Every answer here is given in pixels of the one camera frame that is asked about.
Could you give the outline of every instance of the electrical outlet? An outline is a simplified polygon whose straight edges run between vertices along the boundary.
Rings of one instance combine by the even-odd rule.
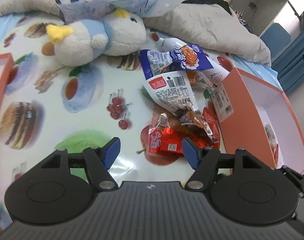
[[[253,2],[250,2],[250,3],[249,3],[249,7],[250,7],[250,8],[256,8],[256,5],[255,5]]]

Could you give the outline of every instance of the metal screw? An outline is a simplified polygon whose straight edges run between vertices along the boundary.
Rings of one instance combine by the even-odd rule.
[[[200,189],[203,186],[204,186],[203,183],[198,180],[192,180],[188,183],[188,187],[191,189]]]
[[[110,181],[110,180],[105,180],[105,181],[102,181],[99,186],[102,188],[102,189],[112,189],[114,188],[115,184],[113,181]]]

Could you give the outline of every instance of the yellow tuft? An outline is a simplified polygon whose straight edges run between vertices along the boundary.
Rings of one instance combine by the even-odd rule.
[[[46,26],[46,33],[52,43],[63,41],[67,36],[73,33],[73,29],[70,26]]]
[[[130,14],[127,11],[119,9],[119,8],[117,8],[114,11],[114,14],[116,17],[119,17],[119,18],[130,18]]]

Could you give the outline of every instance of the black mount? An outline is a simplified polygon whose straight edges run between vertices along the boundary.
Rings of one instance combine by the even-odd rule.
[[[58,149],[16,180],[5,194],[14,223],[0,240],[43,240],[48,234],[65,240],[77,232],[76,239],[119,240],[122,230],[133,240],[170,240],[178,237],[174,228],[196,234],[195,240],[228,239],[222,238],[226,233],[233,239],[303,239],[296,208],[304,198],[304,176],[292,169],[271,169],[245,149],[222,154],[184,139],[184,156],[195,170],[184,189],[178,182],[123,182],[118,187],[108,169],[120,147],[113,138],[103,148],[82,153]],[[71,175],[70,168],[83,168],[88,183]],[[219,176],[220,168],[233,173]],[[93,233],[98,228],[100,233]]]

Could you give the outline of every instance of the circular pad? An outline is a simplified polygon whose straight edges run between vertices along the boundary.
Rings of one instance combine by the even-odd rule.
[[[242,169],[213,185],[210,198],[225,217],[246,225],[263,226],[290,219],[298,194],[279,171]]]
[[[46,181],[30,187],[27,191],[27,196],[38,203],[49,203],[61,198],[64,191],[64,187],[61,184]]]

